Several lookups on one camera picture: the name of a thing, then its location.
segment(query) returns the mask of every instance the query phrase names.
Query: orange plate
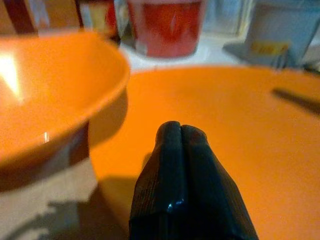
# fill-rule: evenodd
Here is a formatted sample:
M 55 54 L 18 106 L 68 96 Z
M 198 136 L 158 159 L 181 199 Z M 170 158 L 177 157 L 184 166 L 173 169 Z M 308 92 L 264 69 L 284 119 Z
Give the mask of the orange plate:
M 0 40 L 0 169 L 51 153 L 125 88 L 129 65 L 93 32 Z
M 177 120 L 206 132 L 260 239 L 319 239 L 320 116 L 277 97 L 272 92 L 277 88 L 319 99 L 320 79 L 247 67 L 132 75 L 126 116 L 121 112 L 126 101 L 118 100 L 118 115 L 102 111 L 89 124 L 94 171 L 123 227 L 128 228 L 135 182 L 158 127 Z M 122 125 L 111 134 L 110 124 L 121 116 Z

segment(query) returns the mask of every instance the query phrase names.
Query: red cup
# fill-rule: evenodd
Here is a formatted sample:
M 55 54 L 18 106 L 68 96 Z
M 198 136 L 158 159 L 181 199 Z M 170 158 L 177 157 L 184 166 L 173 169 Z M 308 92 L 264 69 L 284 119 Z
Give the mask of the red cup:
M 206 0 L 127 0 L 135 48 L 150 57 L 182 57 L 198 44 Z

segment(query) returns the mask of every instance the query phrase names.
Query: black object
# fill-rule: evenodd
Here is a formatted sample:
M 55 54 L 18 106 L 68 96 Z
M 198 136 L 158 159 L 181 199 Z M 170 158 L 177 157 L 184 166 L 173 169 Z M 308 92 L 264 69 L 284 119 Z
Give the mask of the black object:
M 131 207 L 131 240 L 184 240 L 188 187 L 180 124 L 160 126 L 152 155 L 137 179 Z
M 237 185 L 200 129 L 166 122 L 134 189 L 130 240 L 257 240 Z

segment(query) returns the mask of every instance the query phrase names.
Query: yellow label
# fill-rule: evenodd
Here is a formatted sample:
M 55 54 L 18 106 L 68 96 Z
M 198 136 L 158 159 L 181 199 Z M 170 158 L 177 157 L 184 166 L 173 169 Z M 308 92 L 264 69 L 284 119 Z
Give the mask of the yellow label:
M 281 55 L 289 49 L 288 42 L 255 41 L 251 44 L 251 51 L 258 55 Z

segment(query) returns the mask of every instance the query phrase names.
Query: orange bowl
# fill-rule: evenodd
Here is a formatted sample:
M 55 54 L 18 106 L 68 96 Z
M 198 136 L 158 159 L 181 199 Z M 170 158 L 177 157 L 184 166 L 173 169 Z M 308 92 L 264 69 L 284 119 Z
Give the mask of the orange bowl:
M 0 40 L 0 169 L 44 159 L 125 88 L 130 68 L 96 33 Z
M 118 112 L 127 108 L 118 131 L 110 137 L 117 116 L 104 111 L 89 122 L 90 158 L 106 202 L 128 230 L 136 180 L 157 129 L 176 120 L 205 131 L 261 240 L 319 239 L 319 93 L 319 78 L 291 70 L 208 66 L 133 74 L 127 106 L 118 105 Z

